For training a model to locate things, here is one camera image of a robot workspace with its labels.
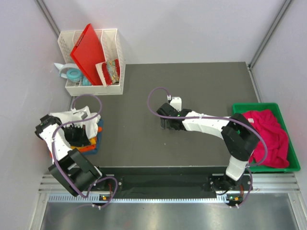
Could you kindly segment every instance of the red towel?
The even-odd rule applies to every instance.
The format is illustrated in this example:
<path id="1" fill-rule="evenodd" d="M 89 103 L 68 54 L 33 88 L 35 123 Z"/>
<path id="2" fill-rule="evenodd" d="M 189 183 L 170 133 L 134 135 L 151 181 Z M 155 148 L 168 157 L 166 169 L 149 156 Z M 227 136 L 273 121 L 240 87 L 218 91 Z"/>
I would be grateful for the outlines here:
<path id="1" fill-rule="evenodd" d="M 286 168 L 289 139 L 287 133 L 281 128 L 271 110 L 249 111 L 243 116 L 253 125 L 268 147 L 268 156 L 262 165 L 273 168 Z M 259 141 L 249 162 L 259 162 L 264 156 L 264 147 Z"/>

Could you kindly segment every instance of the red cutting board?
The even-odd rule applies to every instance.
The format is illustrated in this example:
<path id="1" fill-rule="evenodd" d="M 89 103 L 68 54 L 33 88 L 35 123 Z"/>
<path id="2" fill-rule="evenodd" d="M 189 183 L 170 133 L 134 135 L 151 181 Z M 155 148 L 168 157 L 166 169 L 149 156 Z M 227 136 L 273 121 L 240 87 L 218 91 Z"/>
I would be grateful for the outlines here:
<path id="1" fill-rule="evenodd" d="M 102 85 L 95 65 L 106 61 L 106 59 L 101 43 L 91 24 L 88 24 L 80 35 L 72 49 L 71 58 L 92 85 Z"/>

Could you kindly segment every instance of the gray tabletop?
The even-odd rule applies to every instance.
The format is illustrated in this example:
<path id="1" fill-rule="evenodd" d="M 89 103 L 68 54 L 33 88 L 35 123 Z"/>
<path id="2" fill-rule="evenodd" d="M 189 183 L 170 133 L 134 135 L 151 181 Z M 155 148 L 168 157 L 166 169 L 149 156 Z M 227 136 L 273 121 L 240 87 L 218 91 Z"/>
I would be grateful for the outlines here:
<path id="1" fill-rule="evenodd" d="M 160 118 L 147 108 L 148 94 L 158 86 L 181 97 L 183 108 L 208 115 L 228 116 L 233 103 L 257 102 L 244 62 L 127 65 L 123 95 L 99 97 L 102 142 L 88 159 L 98 166 L 227 165 L 230 154 L 223 140 L 160 128 Z M 151 107 L 157 110 L 165 102 L 165 92 L 157 91 Z M 98 111 L 90 97 L 80 98 L 76 107 L 86 105 Z"/>

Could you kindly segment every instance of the white dish rack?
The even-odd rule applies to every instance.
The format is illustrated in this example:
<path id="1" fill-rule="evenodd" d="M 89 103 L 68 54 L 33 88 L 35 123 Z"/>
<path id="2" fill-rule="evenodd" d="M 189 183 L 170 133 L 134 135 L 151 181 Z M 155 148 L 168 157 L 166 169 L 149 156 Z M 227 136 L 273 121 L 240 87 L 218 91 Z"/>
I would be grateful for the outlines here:
<path id="1" fill-rule="evenodd" d="M 95 30 L 105 54 L 106 61 L 117 59 L 120 66 L 120 77 L 118 85 L 109 85 L 104 87 L 98 86 L 83 86 L 82 81 L 72 82 L 67 80 L 65 88 L 71 96 L 79 96 L 84 93 L 94 95 L 119 95 L 124 91 L 125 67 L 124 56 L 121 49 L 119 34 L 117 29 L 112 30 Z M 78 41 L 82 31 L 62 31 L 58 38 L 59 48 L 66 63 L 74 63 L 70 54 Z"/>

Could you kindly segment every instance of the green tray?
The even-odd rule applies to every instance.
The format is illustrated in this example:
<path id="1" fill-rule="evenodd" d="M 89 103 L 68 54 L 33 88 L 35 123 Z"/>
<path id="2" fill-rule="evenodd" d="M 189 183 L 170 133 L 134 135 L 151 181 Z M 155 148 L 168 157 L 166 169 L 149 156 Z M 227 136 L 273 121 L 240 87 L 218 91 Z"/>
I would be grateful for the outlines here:
<path id="1" fill-rule="evenodd" d="M 270 109 L 274 116 L 277 118 L 279 124 L 282 126 L 283 130 L 286 131 L 288 134 L 286 125 L 284 124 L 283 121 L 283 116 L 279 110 L 278 104 L 276 103 L 235 103 L 232 106 L 233 114 L 235 113 L 245 113 L 248 111 L 256 110 L 256 111 L 263 111 L 265 109 Z M 291 143 L 291 139 L 289 137 L 289 149 L 288 149 L 288 156 L 287 159 L 290 163 L 289 167 L 284 168 L 284 169 L 276 169 L 276 168 L 271 168 L 267 166 L 255 166 L 251 167 L 250 170 L 252 172 L 294 172 L 294 171 L 299 171 L 301 167 L 299 166 L 294 148 Z"/>

